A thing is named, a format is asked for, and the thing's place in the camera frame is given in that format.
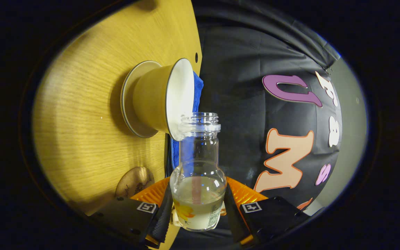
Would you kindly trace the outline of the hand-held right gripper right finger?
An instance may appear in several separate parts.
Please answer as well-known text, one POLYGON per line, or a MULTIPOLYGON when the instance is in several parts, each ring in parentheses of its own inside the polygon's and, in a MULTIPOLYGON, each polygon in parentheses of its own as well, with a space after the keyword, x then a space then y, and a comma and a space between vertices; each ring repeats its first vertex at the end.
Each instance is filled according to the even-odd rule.
POLYGON ((310 216, 280 196, 267 198, 227 177, 224 205, 235 243, 255 247, 280 239, 310 216))

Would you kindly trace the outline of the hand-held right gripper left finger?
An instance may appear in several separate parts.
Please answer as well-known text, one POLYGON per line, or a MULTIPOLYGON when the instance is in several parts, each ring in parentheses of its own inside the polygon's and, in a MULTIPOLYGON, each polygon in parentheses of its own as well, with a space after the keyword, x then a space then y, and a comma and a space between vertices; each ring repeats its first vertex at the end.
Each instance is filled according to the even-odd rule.
POLYGON ((158 249, 165 242, 172 208, 169 181, 159 181, 130 198, 115 198, 89 218, 139 249, 158 249))

